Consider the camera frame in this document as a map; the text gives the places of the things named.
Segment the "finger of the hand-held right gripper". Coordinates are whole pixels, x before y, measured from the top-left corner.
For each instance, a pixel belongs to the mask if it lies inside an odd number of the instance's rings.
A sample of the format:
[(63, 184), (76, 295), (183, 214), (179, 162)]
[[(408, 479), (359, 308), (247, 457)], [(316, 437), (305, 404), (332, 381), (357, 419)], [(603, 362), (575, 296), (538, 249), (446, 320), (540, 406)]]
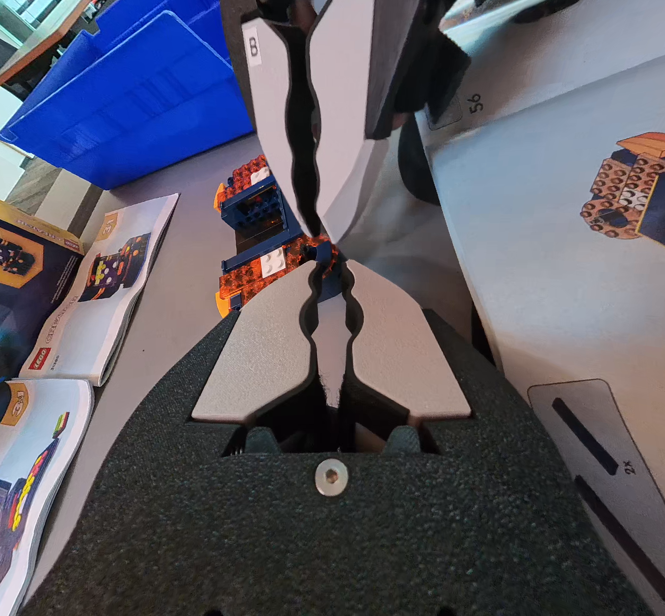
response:
[(315, 209), (312, 97), (306, 37), (292, 25), (255, 18), (242, 26), (255, 127), (278, 186), (302, 230), (320, 234)]
[(365, 209), (388, 139), (365, 134), (375, 0), (329, 0), (309, 36), (309, 83), (316, 99), (319, 180), (315, 210), (338, 244)]

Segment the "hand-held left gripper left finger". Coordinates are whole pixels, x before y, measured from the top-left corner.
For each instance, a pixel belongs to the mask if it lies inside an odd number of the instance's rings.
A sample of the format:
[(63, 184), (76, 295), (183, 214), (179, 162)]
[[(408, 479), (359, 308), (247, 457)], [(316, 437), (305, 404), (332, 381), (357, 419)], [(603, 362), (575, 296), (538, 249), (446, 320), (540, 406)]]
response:
[(319, 264), (310, 260), (252, 298), (237, 317), (192, 418), (254, 422), (313, 383)]

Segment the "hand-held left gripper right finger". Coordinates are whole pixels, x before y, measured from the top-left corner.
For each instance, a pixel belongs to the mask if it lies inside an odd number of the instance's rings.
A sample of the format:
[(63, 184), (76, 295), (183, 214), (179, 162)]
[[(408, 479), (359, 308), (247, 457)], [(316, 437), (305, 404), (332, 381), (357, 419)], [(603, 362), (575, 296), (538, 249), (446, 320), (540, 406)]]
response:
[(367, 429), (466, 419), (471, 408), (424, 310), (403, 289), (348, 260), (340, 413)]

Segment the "blue and orange brick model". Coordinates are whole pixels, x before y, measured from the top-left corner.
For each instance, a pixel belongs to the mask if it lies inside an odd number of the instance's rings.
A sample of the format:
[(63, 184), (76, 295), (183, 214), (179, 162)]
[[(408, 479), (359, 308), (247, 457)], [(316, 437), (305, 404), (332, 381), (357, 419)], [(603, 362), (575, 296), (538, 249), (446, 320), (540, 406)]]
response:
[(259, 292), (305, 262), (323, 267), (319, 301), (341, 291), (346, 258), (328, 236), (308, 237), (260, 155), (240, 166), (220, 184), (215, 209), (234, 230), (237, 254), (221, 263), (215, 295), (222, 317), (239, 311)]

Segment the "black round disc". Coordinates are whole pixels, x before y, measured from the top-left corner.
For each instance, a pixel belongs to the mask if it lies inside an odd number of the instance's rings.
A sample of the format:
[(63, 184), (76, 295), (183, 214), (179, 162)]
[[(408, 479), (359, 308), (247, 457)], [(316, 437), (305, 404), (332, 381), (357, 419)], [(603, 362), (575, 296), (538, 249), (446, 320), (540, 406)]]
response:
[(421, 202), (441, 206), (414, 114), (408, 116), (400, 130), (398, 170), (404, 187), (412, 196)]

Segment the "open instruction booklet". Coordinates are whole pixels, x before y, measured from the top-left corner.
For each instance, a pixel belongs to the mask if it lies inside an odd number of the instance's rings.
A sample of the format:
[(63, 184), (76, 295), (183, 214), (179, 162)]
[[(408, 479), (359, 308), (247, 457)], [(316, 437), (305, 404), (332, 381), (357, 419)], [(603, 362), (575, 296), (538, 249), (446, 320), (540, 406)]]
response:
[(497, 366), (664, 614), (664, 0), (515, 0), (442, 22), (471, 57), (417, 116)]

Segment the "closed booklet, purple arcade picture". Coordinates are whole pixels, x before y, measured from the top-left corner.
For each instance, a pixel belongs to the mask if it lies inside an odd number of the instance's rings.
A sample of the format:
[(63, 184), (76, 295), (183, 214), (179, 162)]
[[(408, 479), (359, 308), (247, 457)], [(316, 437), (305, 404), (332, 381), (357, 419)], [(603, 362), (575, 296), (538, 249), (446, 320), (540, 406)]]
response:
[(104, 385), (179, 194), (106, 213), (62, 304), (41, 329), (19, 377)]

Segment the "brown-edged office table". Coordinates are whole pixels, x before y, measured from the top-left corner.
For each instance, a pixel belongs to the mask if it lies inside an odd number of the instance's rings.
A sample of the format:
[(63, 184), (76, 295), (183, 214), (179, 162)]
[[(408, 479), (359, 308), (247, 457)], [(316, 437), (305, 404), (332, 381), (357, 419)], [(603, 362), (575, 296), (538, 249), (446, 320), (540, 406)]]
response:
[(1, 84), (11, 82), (46, 52), (56, 47), (92, 0), (61, 0), (37, 26), (26, 42), (9, 57), (1, 68)]

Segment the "toy set cardboard box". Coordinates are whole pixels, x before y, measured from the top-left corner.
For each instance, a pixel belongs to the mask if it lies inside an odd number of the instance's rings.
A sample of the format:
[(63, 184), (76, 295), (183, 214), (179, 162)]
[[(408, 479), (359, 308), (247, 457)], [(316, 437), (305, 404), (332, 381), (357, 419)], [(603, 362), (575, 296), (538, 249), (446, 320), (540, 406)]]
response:
[(19, 374), (83, 256), (75, 235), (1, 201), (1, 380)]

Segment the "closed booklet, yellow blocks picture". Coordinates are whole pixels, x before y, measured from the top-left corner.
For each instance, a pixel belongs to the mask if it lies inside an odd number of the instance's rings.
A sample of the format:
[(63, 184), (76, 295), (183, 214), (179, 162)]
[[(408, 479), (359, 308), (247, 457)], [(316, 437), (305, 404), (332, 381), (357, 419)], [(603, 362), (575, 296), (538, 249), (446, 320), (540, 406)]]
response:
[(88, 428), (87, 380), (1, 382), (1, 614), (15, 615), (48, 514)]

